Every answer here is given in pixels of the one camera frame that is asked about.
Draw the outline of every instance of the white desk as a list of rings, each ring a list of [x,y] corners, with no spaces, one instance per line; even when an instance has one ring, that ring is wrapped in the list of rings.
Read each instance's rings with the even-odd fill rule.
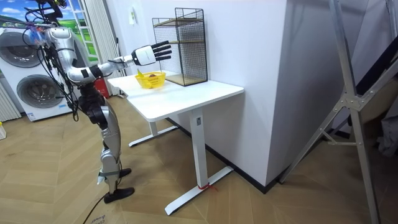
[[[149,122],[152,134],[131,142],[129,146],[177,128],[173,126],[158,132],[155,121],[189,111],[198,186],[166,206],[165,211],[168,215],[207,189],[209,184],[214,184],[233,170],[228,166],[210,178],[207,177],[205,133],[203,131],[201,108],[210,103],[243,93],[242,87],[209,80],[205,83],[186,87],[166,81],[161,88],[143,89],[134,76],[112,78],[108,81],[112,86],[120,88],[127,95],[128,102]]]

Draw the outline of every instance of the humanoid robot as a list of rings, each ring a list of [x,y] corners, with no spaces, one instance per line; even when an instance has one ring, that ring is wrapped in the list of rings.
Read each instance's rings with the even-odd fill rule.
[[[105,180],[109,185],[109,192],[104,196],[104,202],[110,203],[126,198],[134,193],[134,188],[118,188],[118,180],[131,173],[130,168],[121,169],[121,134],[118,119],[112,107],[94,87],[94,82],[112,72],[122,70],[131,65],[148,65],[159,60],[169,59],[171,56],[168,54],[171,54],[171,50],[167,49],[171,48],[171,46],[168,45],[168,41],[148,45],[134,50],[131,55],[114,58],[102,64],[77,67],[76,65],[81,60],[81,57],[79,59],[79,51],[81,52],[85,49],[79,47],[80,42],[76,41],[72,30],[60,27],[57,21],[58,17],[62,17],[59,6],[65,7],[66,2],[61,0],[36,1],[39,9],[27,9],[28,13],[39,13],[45,18],[44,24],[33,24],[30,22],[28,25],[31,28],[44,27],[37,36],[42,39],[38,50],[41,50],[45,56],[47,69],[50,72],[52,67],[55,68],[70,91],[73,91],[71,85],[75,85],[80,89],[81,96],[78,99],[78,105],[71,97],[71,94],[68,96],[66,91],[62,90],[62,92],[65,98],[69,99],[68,105],[72,110],[73,107],[80,109],[89,117],[93,124],[97,124],[101,129],[103,138],[102,168],[98,174],[98,182]],[[47,9],[53,9],[54,12],[44,14]]]

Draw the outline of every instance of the robot leg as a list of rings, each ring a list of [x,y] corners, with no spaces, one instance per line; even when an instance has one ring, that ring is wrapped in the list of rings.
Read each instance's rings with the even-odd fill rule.
[[[99,178],[105,178],[109,185],[109,192],[104,197],[105,203],[110,203],[128,197],[134,193],[134,188],[118,189],[118,180],[131,172],[130,168],[121,170],[121,136],[116,114],[112,107],[105,104],[101,106],[102,114],[106,119],[107,127],[101,128],[104,148],[101,153],[102,169],[99,172]]]

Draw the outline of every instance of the robot finger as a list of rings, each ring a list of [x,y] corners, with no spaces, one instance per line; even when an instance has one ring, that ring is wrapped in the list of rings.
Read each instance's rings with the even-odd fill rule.
[[[169,43],[169,41],[166,40],[166,41],[163,41],[163,42],[160,42],[160,43],[151,45],[151,47],[152,47],[152,49],[155,49],[155,48],[157,48],[157,47],[160,47],[160,46],[165,45],[165,44],[168,44],[168,43]]]
[[[167,54],[171,54],[171,53],[172,53],[171,50],[166,50],[166,51],[164,51],[164,52],[156,53],[156,54],[155,54],[155,57],[159,57],[159,56],[167,55]]]
[[[156,61],[166,60],[172,58],[171,56],[157,57]]]
[[[170,46],[170,45],[167,45],[164,47],[158,47],[158,48],[154,49],[154,53],[161,52],[162,50],[166,50],[166,49],[170,49],[170,48],[172,48],[172,46]]]

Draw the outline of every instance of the window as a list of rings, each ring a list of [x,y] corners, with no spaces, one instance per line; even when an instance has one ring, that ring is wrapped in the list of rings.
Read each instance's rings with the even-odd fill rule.
[[[59,19],[61,26],[71,28],[72,31],[78,36],[79,40],[86,47],[89,54],[89,60],[93,63],[98,63],[98,54],[95,50],[95,43],[90,32],[90,27],[87,23],[87,15],[84,8],[81,5],[80,0],[68,0],[67,7],[61,8],[63,18]],[[1,1],[0,4],[0,19],[6,19],[7,21],[0,21],[0,26],[4,27],[24,27],[23,24],[15,22],[25,22],[25,7],[31,9],[37,9],[37,2],[30,0],[18,0],[18,1]],[[33,21],[35,16],[29,14],[28,20]]]
[[[93,38],[88,26],[86,12],[81,6],[80,0],[69,0],[69,7],[67,14],[69,15],[66,19],[59,20],[60,24],[65,27],[69,27],[77,35],[79,40],[86,47],[89,61],[98,63],[98,56],[93,43]]]

